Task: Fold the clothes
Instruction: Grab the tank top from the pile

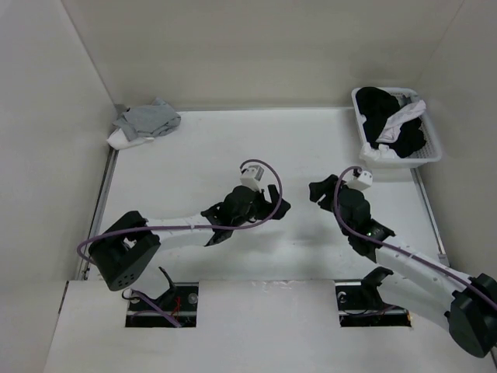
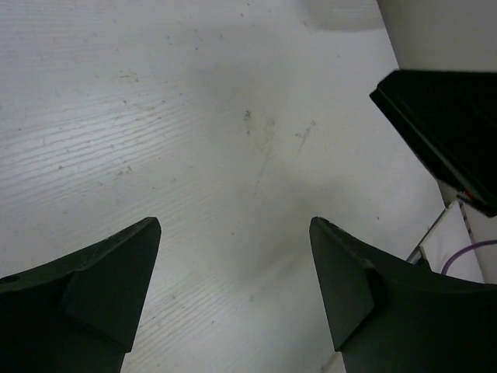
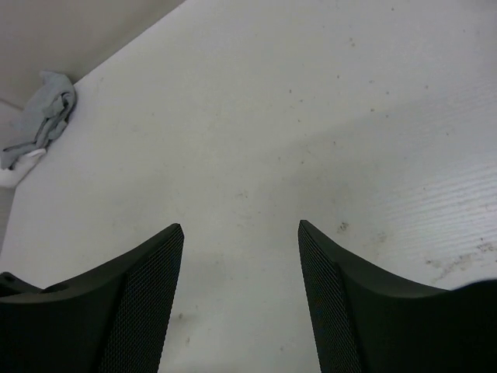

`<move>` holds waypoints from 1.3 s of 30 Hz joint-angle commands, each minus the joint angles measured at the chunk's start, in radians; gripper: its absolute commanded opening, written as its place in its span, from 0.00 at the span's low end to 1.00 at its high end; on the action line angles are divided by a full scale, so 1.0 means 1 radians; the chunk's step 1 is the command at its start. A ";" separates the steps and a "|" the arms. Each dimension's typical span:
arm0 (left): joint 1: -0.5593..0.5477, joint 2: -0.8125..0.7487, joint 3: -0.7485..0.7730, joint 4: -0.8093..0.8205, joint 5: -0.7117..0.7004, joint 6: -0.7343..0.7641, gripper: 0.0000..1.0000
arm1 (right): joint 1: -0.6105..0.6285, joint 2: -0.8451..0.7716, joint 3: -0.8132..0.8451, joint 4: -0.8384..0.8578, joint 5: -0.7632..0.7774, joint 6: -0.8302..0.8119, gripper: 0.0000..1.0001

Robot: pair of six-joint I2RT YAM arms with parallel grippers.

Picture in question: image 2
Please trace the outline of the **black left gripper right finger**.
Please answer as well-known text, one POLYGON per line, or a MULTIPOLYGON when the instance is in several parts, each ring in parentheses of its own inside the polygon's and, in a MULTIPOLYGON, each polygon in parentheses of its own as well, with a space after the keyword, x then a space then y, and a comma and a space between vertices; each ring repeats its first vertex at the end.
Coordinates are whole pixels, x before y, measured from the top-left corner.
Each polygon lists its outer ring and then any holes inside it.
POLYGON ((324 218, 309 227, 332 335, 348 372, 494 372, 496 287, 434 273, 324 218))

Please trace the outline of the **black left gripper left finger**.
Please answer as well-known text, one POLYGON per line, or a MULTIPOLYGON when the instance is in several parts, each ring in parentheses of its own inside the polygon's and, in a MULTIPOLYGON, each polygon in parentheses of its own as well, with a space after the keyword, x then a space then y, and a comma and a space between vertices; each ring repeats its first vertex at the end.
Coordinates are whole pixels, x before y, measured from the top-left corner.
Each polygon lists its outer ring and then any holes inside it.
POLYGON ((145 218, 103 241, 1 279, 3 372, 119 372, 158 255, 145 218))

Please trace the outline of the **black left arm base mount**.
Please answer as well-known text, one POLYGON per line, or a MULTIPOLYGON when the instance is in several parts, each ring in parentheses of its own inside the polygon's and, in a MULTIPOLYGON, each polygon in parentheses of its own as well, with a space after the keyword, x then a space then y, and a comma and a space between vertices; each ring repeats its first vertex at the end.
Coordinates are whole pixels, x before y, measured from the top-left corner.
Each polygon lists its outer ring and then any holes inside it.
POLYGON ((370 98, 435 179, 495 217, 495 72, 398 69, 370 98))

